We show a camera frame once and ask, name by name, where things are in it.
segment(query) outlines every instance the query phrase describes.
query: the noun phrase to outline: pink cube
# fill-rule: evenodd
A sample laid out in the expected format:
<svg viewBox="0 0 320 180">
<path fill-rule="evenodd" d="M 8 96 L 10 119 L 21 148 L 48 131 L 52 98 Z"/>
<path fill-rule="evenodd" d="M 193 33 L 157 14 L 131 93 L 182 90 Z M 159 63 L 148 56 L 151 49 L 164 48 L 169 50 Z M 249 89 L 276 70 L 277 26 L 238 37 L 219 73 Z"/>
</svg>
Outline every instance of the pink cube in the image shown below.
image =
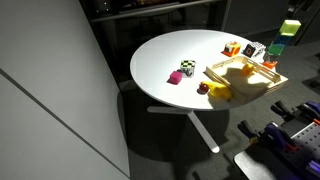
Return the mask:
<svg viewBox="0 0 320 180">
<path fill-rule="evenodd" d="M 178 72 L 178 71 L 173 71 L 170 74 L 169 82 L 172 83 L 172 84 L 179 84 L 181 79 L 182 79 L 182 73 Z"/>
</svg>

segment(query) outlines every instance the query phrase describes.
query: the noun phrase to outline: dark floor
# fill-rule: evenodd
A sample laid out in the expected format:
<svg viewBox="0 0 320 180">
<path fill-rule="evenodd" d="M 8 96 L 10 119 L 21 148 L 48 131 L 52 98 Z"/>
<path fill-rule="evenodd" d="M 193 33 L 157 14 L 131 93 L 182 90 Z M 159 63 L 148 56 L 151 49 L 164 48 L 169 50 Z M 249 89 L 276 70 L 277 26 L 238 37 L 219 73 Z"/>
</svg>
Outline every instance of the dark floor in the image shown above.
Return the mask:
<svg viewBox="0 0 320 180">
<path fill-rule="evenodd" d="M 281 89 L 242 107 L 196 112 L 221 148 L 212 153 L 184 115 L 151 114 L 146 108 L 157 102 L 139 89 L 123 92 L 132 180 L 228 180 L 246 179 L 233 162 L 249 146 L 237 129 L 246 119 L 257 130 L 282 119 L 269 108 L 278 100 L 287 107 L 320 101 L 320 87 L 306 82 L 318 76 L 320 43 L 287 47 L 277 71 L 289 81 Z"/>
</svg>

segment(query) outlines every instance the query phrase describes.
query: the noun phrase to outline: wooden crate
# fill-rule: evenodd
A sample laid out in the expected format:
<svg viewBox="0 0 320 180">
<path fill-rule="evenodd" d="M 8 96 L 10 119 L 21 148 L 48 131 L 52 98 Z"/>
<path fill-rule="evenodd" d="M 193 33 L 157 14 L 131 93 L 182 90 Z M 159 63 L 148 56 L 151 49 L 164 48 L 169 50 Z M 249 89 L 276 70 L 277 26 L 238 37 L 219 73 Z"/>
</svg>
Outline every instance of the wooden crate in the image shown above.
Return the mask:
<svg viewBox="0 0 320 180">
<path fill-rule="evenodd" d="M 247 63 L 254 66 L 254 72 L 250 76 L 244 76 L 241 73 L 243 66 Z M 213 81 L 228 86 L 233 98 L 241 103 L 249 102 L 275 91 L 288 80 L 279 73 L 273 72 L 245 56 L 235 56 L 229 60 L 214 64 L 212 67 L 207 67 L 205 74 Z"/>
</svg>

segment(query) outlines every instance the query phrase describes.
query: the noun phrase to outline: small block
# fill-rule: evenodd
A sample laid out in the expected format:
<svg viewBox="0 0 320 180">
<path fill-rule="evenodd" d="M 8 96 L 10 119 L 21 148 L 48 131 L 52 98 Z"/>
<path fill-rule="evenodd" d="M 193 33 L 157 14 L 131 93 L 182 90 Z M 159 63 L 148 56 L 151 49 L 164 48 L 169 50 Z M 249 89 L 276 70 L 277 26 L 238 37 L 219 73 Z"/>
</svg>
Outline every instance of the small block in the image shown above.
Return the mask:
<svg viewBox="0 0 320 180">
<path fill-rule="evenodd" d="M 254 71 L 254 65 L 247 63 L 242 67 L 242 74 L 245 76 L 250 76 Z"/>
<path fill-rule="evenodd" d="M 172 84 L 179 84 L 181 79 L 182 79 L 182 73 L 178 72 L 178 71 L 173 71 L 170 74 L 169 82 L 172 83 Z"/>
<path fill-rule="evenodd" d="M 273 41 L 273 44 L 287 45 L 290 39 L 291 39 L 291 36 L 282 36 L 281 34 L 278 33 L 278 35 Z"/>
<path fill-rule="evenodd" d="M 273 44 L 272 43 L 268 48 L 268 53 L 272 54 L 272 55 L 280 56 L 284 48 L 285 48 L 285 46 L 282 44 Z"/>
<path fill-rule="evenodd" d="M 282 36 L 294 36 L 300 26 L 301 23 L 298 20 L 285 20 L 279 31 Z"/>
<path fill-rule="evenodd" d="M 241 44 L 236 41 L 231 41 L 225 45 L 224 50 L 221 53 L 226 56 L 233 57 L 239 53 L 240 48 Z"/>
<path fill-rule="evenodd" d="M 256 57 L 261 54 L 265 50 L 265 48 L 266 46 L 259 42 L 252 42 L 246 46 L 242 54 L 248 56 L 249 58 Z"/>
<path fill-rule="evenodd" d="M 265 67 L 269 68 L 269 69 L 273 69 L 276 65 L 278 64 L 278 61 L 274 61 L 274 62 L 263 62 L 262 65 L 264 65 Z"/>
<path fill-rule="evenodd" d="M 263 60 L 265 62 L 273 62 L 273 61 L 276 61 L 278 59 L 278 55 L 273 55 L 273 54 L 270 54 L 268 52 L 266 52 L 263 56 Z"/>
<path fill-rule="evenodd" d="M 180 70 L 183 73 L 182 77 L 193 77 L 196 61 L 194 60 L 183 60 L 181 61 Z"/>
</svg>

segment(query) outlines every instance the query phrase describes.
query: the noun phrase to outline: table top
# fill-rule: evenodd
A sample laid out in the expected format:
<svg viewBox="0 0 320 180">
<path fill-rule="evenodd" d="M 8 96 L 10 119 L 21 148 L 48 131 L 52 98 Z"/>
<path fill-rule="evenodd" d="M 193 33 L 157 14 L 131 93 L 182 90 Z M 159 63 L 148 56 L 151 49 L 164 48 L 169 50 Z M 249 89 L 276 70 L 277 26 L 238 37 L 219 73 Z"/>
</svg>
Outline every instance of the table top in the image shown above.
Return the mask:
<svg viewBox="0 0 320 180">
<path fill-rule="evenodd" d="M 224 110 L 240 106 L 242 104 L 236 100 L 227 102 L 197 92 L 200 82 L 210 81 L 204 74 L 206 67 L 230 59 L 221 53 L 230 41 L 241 44 L 240 52 L 251 43 L 245 38 L 212 30 L 182 30 L 155 37 L 141 45 L 132 56 L 133 80 L 152 98 L 178 108 Z M 182 78 L 178 85 L 168 83 L 170 74 L 180 69 L 182 60 L 196 61 L 194 76 Z M 262 55 L 253 60 L 263 62 Z"/>
</svg>

